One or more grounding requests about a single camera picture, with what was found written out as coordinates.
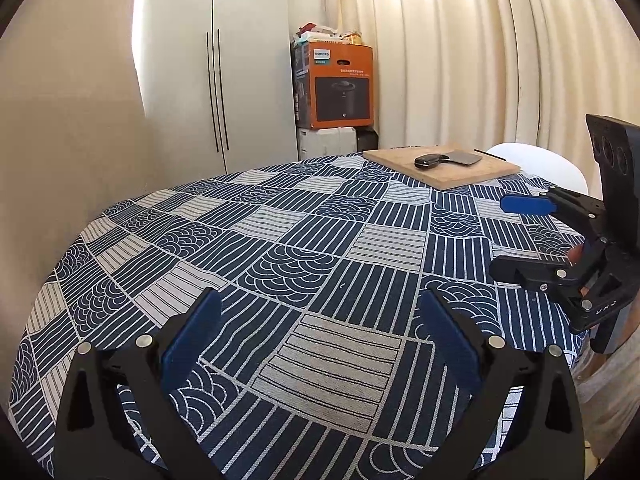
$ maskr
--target cutting board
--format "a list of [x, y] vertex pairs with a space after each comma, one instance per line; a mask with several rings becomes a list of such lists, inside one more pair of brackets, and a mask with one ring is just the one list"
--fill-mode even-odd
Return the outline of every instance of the cutting board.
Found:
[[459, 148], [452, 145], [441, 145], [419, 146], [417, 148], [393, 148], [391, 150], [371, 150], [364, 152], [364, 158], [404, 173], [439, 190], [451, 189], [452, 187], [464, 186], [465, 184], [476, 184], [483, 180], [507, 176], [520, 171], [520, 167], [515, 164], [478, 152], [469, 152], [482, 156], [482, 160], [471, 166], [445, 163], [435, 168], [430, 168], [429, 170], [419, 170], [414, 166], [414, 160], [421, 155], [427, 155], [428, 153], [447, 153], [458, 149]]

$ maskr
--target table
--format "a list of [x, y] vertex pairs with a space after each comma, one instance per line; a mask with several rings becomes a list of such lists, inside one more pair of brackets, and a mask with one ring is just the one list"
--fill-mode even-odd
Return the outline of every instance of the table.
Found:
[[[75, 347], [153, 333], [213, 286], [220, 335], [176, 409], [230, 480], [400, 479], [464, 410], [415, 310], [443, 295], [487, 333], [571, 363], [580, 336], [543, 294], [495, 283], [498, 254], [564, 258], [581, 238], [546, 217], [507, 214], [505, 192], [548, 182], [517, 174], [441, 192], [361, 154], [228, 174], [108, 208], [44, 284], [18, 350], [10, 416], [49, 471], [54, 422]], [[120, 396], [144, 456], [159, 457], [130, 391]], [[499, 450], [514, 391], [482, 454]]]

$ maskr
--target cabinet door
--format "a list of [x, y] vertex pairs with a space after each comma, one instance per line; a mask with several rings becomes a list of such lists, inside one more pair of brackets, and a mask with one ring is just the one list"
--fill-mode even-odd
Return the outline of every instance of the cabinet door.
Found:
[[175, 184], [226, 172], [210, 99], [211, 4], [145, 0], [143, 6], [143, 103]]
[[287, 0], [214, 0], [213, 9], [228, 171], [297, 160]]

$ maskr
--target silver screw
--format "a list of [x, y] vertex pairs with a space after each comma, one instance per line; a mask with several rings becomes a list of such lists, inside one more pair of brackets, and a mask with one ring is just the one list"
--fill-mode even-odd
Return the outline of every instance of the silver screw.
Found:
[[136, 346], [139, 348], [146, 348], [154, 341], [149, 334], [143, 334], [136, 339]]
[[78, 345], [78, 348], [76, 349], [76, 351], [80, 355], [87, 354], [89, 352], [89, 350], [91, 350], [91, 343], [88, 343], [87, 341], [85, 341], [84, 343], [80, 343]]
[[506, 343], [504, 342], [504, 339], [502, 339], [499, 335], [492, 335], [489, 338], [489, 346], [491, 348], [495, 348], [495, 349], [504, 348], [505, 344]]
[[562, 349], [558, 345], [550, 345], [549, 346], [549, 353], [553, 357], [560, 357], [562, 355]]

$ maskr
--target white chair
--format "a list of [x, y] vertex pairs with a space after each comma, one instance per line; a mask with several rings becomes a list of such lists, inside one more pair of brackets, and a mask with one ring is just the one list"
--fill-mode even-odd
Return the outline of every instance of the white chair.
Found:
[[582, 172], [575, 164], [557, 153], [520, 142], [498, 144], [488, 152], [517, 164], [522, 171], [541, 176], [560, 187], [589, 194], [587, 181]]

